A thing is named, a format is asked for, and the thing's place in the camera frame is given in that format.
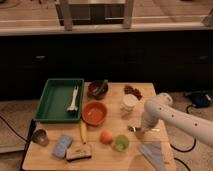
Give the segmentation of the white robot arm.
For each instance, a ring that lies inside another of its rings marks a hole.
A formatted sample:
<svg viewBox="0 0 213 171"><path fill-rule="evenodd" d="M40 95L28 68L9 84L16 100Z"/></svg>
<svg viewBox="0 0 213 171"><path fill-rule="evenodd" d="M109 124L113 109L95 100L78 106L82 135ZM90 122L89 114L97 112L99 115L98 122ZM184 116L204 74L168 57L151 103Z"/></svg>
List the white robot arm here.
<svg viewBox="0 0 213 171"><path fill-rule="evenodd" d="M173 99L167 93L146 100L141 131L146 132L154 128L159 120L163 120L213 148L213 122L176 110L172 105Z"/></svg>

